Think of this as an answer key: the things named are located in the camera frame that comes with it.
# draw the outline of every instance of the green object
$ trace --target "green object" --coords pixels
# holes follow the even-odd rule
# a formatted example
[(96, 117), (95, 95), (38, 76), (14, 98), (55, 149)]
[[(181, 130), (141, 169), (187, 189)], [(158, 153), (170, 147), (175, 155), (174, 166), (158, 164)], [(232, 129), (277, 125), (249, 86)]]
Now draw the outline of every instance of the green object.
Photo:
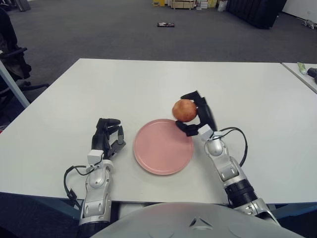
[(297, 62), (298, 64), (298, 67), (299, 67), (299, 71), (302, 73), (302, 74), (307, 74), (307, 70), (305, 68), (305, 65), (303, 63), (300, 63), (300, 62)]

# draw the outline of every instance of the red apple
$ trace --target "red apple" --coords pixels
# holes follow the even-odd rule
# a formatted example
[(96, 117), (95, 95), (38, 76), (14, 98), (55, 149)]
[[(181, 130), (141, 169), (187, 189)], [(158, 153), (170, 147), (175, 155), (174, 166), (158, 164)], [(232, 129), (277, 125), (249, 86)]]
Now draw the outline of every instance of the red apple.
[(196, 104), (189, 99), (181, 99), (175, 103), (172, 113), (177, 120), (189, 122), (197, 115)]

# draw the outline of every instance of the white wall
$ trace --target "white wall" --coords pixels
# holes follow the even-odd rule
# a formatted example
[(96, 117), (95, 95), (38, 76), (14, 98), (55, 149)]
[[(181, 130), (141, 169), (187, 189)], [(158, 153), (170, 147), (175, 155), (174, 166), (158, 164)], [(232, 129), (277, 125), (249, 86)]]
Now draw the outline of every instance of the white wall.
[(287, 0), (283, 11), (317, 23), (317, 0)]

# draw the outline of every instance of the floor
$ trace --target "floor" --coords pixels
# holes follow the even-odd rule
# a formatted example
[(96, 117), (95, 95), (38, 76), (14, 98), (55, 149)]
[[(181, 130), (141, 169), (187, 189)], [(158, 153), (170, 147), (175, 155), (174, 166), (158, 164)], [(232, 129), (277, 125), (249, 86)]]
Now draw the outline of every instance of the floor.
[[(317, 62), (317, 31), (280, 14), (270, 30), (257, 29), (215, 9), (173, 10), (150, 0), (33, 0), (31, 11), (11, 11), (19, 45), (32, 66), (33, 84), (53, 83), (79, 58), (181, 61)], [(157, 22), (175, 28), (157, 28)], [(27, 92), (34, 100), (42, 90)], [(13, 100), (6, 113), (21, 111)], [(7, 123), (1, 118), (0, 124)], [(21, 238), (75, 237), (77, 222), (31, 198), (0, 193), (0, 226)], [(316, 238), (317, 212), (280, 223)]]

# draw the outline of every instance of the table surface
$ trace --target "table surface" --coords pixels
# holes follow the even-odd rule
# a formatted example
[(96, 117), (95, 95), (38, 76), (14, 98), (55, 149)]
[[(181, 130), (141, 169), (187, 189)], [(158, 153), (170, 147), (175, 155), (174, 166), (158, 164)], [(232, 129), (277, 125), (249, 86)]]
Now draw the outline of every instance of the table surface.
[[(0, 191), (66, 197), (65, 170), (87, 164), (98, 119), (116, 118), (127, 145), (113, 158), (113, 200), (227, 202), (198, 137), (190, 163), (174, 175), (152, 175), (134, 158), (138, 130), (173, 119), (174, 103), (194, 90), (206, 97), (219, 129), (244, 131), (243, 170), (259, 197), (317, 201), (317, 95), (279, 63), (79, 59), (0, 134)], [(225, 142), (240, 161), (242, 136), (231, 133)], [(79, 198), (84, 182), (76, 172), (67, 180)]]
[[(310, 77), (308, 74), (301, 74), (297, 63), (282, 63), (288, 70), (290, 70), (296, 77), (298, 77), (303, 83), (305, 83), (310, 89), (317, 93), (317, 84), (314, 78)], [(317, 64), (306, 63), (306, 70), (309, 68), (317, 68)]]

